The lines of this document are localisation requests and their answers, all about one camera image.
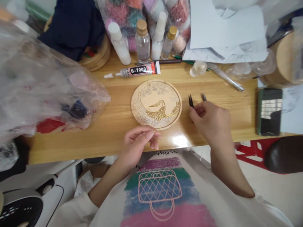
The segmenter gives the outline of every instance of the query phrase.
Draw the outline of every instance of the wooden table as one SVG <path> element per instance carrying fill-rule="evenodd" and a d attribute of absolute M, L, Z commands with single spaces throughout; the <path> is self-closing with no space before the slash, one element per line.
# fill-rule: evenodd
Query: wooden table
<path fill-rule="evenodd" d="M 137 61 L 132 55 L 132 64 Z M 88 129 L 78 132 L 38 134 L 29 139 L 31 151 L 29 163 L 45 163 L 72 159 L 92 158 L 119 153 L 125 132 L 139 124 L 131 112 L 131 98 L 139 84 L 150 79 L 163 79 L 173 84 L 179 91 L 183 109 L 179 120 L 169 129 L 161 131 L 163 139 L 159 148 L 173 149 L 206 145 L 198 135 L 188 116 L 188 95 L 193 97 L 194 105 L 201 102 L 200 93 L 206 94 L 207 100 L 229 109 L 232 116 L 232 136 L 235 142 L 264 138 L 255 133 L 257 81 L 242 82 L 244 92 L 239 92 L 213 72 L 191 77 L 191 65 L 187 63 L 161 65 L 161 74 L 139 76 L 135 78 L 104 79 L 109 73 L 117 73 L 126 68 L 120 63 L 113 50 L 107 64 L 94 72 L 111 95 L 111 103 L 106 106 L 101 116 Z M 223 71 L 229 66 L 221 65 Z"/>

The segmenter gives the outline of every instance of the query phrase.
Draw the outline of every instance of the paper sheet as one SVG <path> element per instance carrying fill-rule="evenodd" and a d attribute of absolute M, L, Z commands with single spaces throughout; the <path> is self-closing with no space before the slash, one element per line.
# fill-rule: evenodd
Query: paper sheet
<path fill-rule="evenodd" d="M 259 6 L 237 11 L 221 18 L 212 0 L 190 0 L 191 49 L 238 46 L 265 37 L 264 20 Z"/>
<path fill-rule="evenodd" d="M 258 80 L 258 87 L 264 85 Z M 284 88 L 281 132 L 303 134 L 303 85 Z"/>
<path fill-rule="evenodd" d="M 239 54 L 231 55 L 228 53 L 228 51 L 221 49 L 217 49 L 220 54 L 214 51 L 213 48 L 190 49 L 190 44 L 191 40 L 187 43 L 186 49 L 183 52 L 183 60 L 201 60 L 213 63 L 242 63 L 264 61 L 268 55 L 266 48 L 263 47 L 263 40 L 257 40 L 251 43 L 242 44 L 242 46 L 237 46 L 231 50 L 231 52 Z"/>

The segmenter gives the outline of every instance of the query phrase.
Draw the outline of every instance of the person's right hand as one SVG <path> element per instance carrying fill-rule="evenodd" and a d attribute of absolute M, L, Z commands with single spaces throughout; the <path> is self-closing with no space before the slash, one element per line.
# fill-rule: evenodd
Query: person's right hand
<path fill-rule="evenodd" d="M 189 108 L 189 116 L 211 147 L 232 141 L 229 110 L 218 107 L 212 102 L 203 101 L 195 108 Z"/>

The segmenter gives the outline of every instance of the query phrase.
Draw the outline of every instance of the bottle with gold cap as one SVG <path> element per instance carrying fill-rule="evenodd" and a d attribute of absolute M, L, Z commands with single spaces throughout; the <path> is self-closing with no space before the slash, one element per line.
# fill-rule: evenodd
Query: bottle with gold cap
<path fill-rule="evenodd" d="M 136 47 L 138 54 L 138 62 L 146 64 L 149 62 L 149 51 L 150 51 L 150 36 L 147 32 L 147 24 L 145 20 L 137 21 L 137 33 L 135 35 Z"/>
<path fill-rule="evenodd" d="M 167 36 L 164 41 L 161 59 L 164 59 L 164 60 L 168 59 L 169 54 L 173 48 L 173 43 L 176 38 L 177 31 L 178 31 L 178 29 L 176 26 L 171 26 L 169 28 L 169 31 L 168 31 Z"/>

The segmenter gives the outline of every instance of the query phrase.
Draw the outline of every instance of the basket print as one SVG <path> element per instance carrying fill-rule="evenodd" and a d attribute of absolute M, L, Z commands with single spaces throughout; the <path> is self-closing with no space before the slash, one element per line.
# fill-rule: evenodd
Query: basket print
<path fill-rule="evenodd" d="M 144 172 L 139 175 L 139 201 L 149 203 L 152 215 L 158 221 L 167 221 L 174 214 L 175 199 L 182 196 L 182 190 L 173 170 L 159 170 Z M 152 203 L 171 201 L 170 209 L 165 213 L 158 213 Z"/>

